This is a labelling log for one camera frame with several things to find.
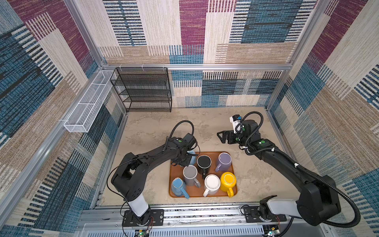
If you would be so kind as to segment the light blue mug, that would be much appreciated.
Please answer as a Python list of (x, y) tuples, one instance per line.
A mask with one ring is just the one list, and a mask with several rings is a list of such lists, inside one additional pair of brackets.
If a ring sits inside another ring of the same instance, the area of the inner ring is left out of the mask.
[(196, 163), (196, 159), (197, 159), (197, 154), (196, 154), (196, 152), (195, 151), (188, 151), (187, 152), (188, 154), (192, 154), (192, 156), (191, 156), (191, 160), (190, 160), (190, 165), (195, 165), (195, 163)]

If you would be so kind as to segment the grey mug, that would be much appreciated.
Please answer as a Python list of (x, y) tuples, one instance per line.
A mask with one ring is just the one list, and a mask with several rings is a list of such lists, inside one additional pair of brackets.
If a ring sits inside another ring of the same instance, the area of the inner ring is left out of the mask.
[(197, 179), (198, 171), (194, 165), (189, 165), (184, 167), (183, 176), (184, 181), (187, 186), (195, 186), (197, 188), (201, 187), (200, 182)]

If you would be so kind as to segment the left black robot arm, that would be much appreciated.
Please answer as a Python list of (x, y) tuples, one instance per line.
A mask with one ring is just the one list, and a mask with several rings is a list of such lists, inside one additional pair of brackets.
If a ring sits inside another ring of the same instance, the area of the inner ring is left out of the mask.
[[(190, 124), (191, 133), (183, 138), (174, 137), (175, 129), (183, 123)], [(151, 208), (143, 196), (148, 174), (166, 161), (171, 161), (174, 166), (188, 166), (194, 156), (189, 151), (195, 149), (196, 146), (194, 125), (189, 120), (183, 120), (174, 126), (163, 145), (139, 155), (126, 154), (120, 165), (110, 172), (111, 184), (115, 188), (114, 193), (126, 201), (137, 220), (146, 223), (151, 216)]]

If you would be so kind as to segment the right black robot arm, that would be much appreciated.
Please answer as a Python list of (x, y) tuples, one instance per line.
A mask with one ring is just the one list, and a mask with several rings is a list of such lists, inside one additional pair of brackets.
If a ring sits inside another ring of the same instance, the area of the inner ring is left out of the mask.
[[(331, 177), (320, 176), (306, 169), (273, 142), (262, 138), (259, 133), (262, 121), (256, 123), (246, 116), (234, 115), (230, 117), (230, 122), (233, 125), (232, 130), (217, 133), (220, 141), (223, 144), (238, 144), (246, 155), (256, 156), (271, 165), (300, 192), (297, 200), (286, 200), (284, 203), (275, 195), (260, 200), (258, 212), (263, 221), (269, 221), (275, 215), (289, 215), (302, 218), (312, 226), (324, 223), (339, 228), (352, 228), (359, 224), (361, 214), (354, 201), (337, 188)], [(350, 222), (335, 223), (329, 220), (341, 212), (340, 197), (353, 209), (354, 218)]]

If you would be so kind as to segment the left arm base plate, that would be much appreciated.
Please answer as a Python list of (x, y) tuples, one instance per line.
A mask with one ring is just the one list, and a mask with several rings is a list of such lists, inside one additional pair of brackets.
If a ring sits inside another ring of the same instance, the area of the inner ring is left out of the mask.
[(141, 217), (138, 217), (133, 211), (125, 211), (122, 221), (122, 227), (137, 226), (162, 226), (164, 219), (164, 209), (148, 209)]

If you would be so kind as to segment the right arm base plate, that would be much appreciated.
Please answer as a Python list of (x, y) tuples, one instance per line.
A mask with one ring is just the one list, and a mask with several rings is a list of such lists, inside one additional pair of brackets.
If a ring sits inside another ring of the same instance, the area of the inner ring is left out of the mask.
[(244, 205), (241, 207), (240, 212), (245, 217), (247, 223), (263, 223), (263, 222), (286, 222), (287, 217), (285, 215), (273, 215), (269, 214), (263, 218), (260, 215), (258, 206)]

